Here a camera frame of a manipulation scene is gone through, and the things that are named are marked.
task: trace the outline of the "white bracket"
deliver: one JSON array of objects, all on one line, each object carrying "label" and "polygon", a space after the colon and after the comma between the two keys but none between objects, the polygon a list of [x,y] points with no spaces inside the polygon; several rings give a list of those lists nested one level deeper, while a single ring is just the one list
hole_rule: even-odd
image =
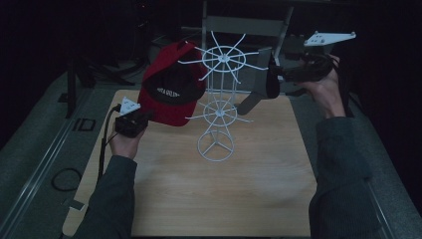
[{"label": "white bracket", "polygon": [[356,37],[354,32],[348,34],[342,33],[319,33],[315,32],[309,39],[304,42],[306,47],[325,46],[337,42],[350,40]]},{"label": "white bracket", "polygon": [[121,107],[120,107],[120,115],[124,116],[131,112],[136,111],[137,109],[140,109],[140,104],[135,103],[131,100],[129,100],[127,97],[124,97],[121,101]]}]

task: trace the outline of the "hand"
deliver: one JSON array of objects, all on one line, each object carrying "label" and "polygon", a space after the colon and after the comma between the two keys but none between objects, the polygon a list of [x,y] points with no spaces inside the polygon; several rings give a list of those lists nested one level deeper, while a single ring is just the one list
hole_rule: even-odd
[{"label": "hand", "polygon": [[[330,56],[339,62],[339,57]],[[298,86],[308,90],[326,119],[345,117],[344,107],[338,90],[338,74],[335,69],[332,69],[326,77],[318,82],[304,82],[299,83]]]},{"label": "hand", "polygon": [[145,133],[145,129],[141,131],[136,137],[126,137],[120,133],[112,131],[108,137],[109,147],[111,148],[112,155],[119,155],[134,159],[137,153],[139,141]]}]

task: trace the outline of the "wooden table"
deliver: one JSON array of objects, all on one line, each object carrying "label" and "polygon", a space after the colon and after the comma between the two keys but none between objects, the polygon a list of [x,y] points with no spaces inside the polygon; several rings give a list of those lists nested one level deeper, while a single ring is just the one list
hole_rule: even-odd
[{"label": "wooden table", "polygon": [[[110,107],[137,95],[118,91]],[[237,102],[245,96],[238,94]],[[202,110],[197,105],[195,114]],[[261,101],[242,119],[252,122],[229,126],[235,150],[221,162],[198,153],[204,119],[183,127],[149,124],[135,159],[134,236],[310,235],[308,206],[317,184],[289,99]],[[75,196],[85,204],[96,185],[103,130]],[[86,208],[69,210],[66,235],[75,233]]]}]

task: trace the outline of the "gray sleeve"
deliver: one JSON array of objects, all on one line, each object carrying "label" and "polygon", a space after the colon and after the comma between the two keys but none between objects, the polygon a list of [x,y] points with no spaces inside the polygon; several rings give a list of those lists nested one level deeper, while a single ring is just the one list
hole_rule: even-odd
[{"label": "gray sleeve", "polygon": [[130,158],[111,158],[73,238],[130,238],[136,166]]},{"label": "gray sleeve", "polygon": [[371,177],[358,152],[352,119],[326,119],[316,126],[317,188],[310,204],[313,238],[372,238],[380,227],[365,180]]}]

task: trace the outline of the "red cap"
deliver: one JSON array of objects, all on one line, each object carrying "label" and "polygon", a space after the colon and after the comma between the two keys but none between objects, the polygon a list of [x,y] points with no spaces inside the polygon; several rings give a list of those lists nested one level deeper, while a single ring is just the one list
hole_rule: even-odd
[{"label": "red cap", "polygon": [[202,63],[181,64],[201,60],[195,44],[178,42],[161,49],[155,61],[146,69],[138,102],[142,113],[152,113],[151,121],[172,126],[189,122],[196,102],[203,96],[206,74]]}]

